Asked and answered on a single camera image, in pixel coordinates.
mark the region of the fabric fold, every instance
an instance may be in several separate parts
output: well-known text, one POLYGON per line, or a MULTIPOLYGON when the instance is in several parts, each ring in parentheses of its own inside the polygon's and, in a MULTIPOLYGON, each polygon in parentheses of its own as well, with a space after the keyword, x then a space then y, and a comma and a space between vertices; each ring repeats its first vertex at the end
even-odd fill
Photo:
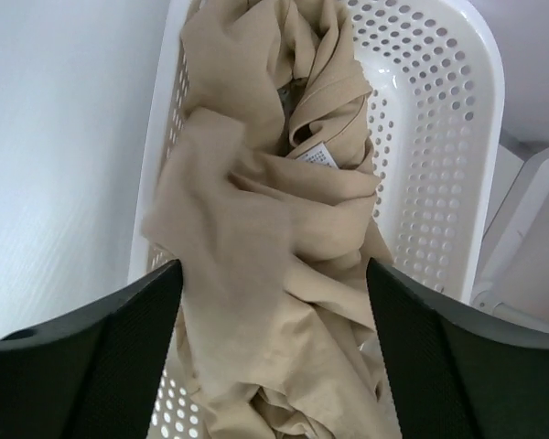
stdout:
POLYGON ((178 355, 207 437, 394 437, 360 351, 365 264, 391 255, 346 7, 208 0, 181 37, 186 121, 143 233, 183 263, 178 355), (320 143, 339 169, 296 160, 320 143))

